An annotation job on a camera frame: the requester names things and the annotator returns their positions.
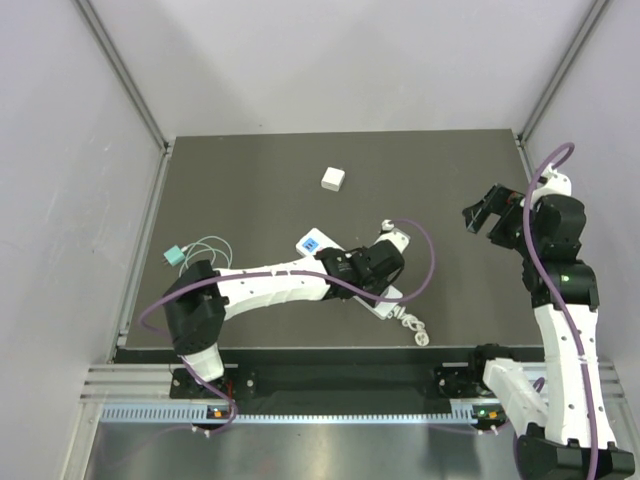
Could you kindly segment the white multicolour power strip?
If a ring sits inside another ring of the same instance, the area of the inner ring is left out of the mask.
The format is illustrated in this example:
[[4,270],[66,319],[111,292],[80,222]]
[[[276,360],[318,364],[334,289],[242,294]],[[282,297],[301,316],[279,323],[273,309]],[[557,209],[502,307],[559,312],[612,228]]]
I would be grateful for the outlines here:
[[[350,263],[351,251],[354,249],[343,249],[317,228],[312,228],[296,244],[296,250],[300,255],[312,256],[321,260],[329,276],[341,279],[358,288],[356,286],[355,272]],[[382,297],[375,296],[375,299],[353,293],[351,290],[336,284],[331,284],[329,294],[331,297],[353,298],[378,318],[385,320],[395,315],[399,299],[402,297],[402,293],[393,283]]]

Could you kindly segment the teal plug adapter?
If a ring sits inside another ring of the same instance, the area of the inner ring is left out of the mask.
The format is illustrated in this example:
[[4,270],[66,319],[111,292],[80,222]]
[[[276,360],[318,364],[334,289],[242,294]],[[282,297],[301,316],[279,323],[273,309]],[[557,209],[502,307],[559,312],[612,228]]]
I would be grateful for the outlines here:
[[163,253],[163,262],[171,267],[181,264],[184,260],[184,248],[178,245],[170,247]]

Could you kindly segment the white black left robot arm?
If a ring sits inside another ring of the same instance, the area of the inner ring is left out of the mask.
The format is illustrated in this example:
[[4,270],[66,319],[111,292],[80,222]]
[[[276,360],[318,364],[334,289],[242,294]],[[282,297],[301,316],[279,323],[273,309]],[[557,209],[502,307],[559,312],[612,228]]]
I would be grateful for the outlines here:
[[384,234],[370,247],[326,247],[288,263],[248,270],[215,270],[206,261],[188,268],[165,292],[165,318],[175,353],[193,371],[205,396],[226,387],[218,338],[225,321],[293,301],[351,299],[375,304],[403,271],[406,236]]

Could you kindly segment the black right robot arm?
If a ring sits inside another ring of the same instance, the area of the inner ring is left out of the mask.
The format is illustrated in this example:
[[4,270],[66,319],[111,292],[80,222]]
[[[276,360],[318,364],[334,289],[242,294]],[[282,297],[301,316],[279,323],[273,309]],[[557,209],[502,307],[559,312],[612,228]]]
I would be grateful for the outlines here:
[[539,393],[507,347],[488,344],[473,355],[466,380],[476,394],[494,394],[514,430],[514,456],[523,479],[628,479],[633,453],[620,448],[605,411],[596,352],[600,305],[596,276],[579,259],[585,207],[561,193],[527,200],[494,185],[463,211],[476,233],[488,233],[522,257],[522,280],[540,329],[547,392]]

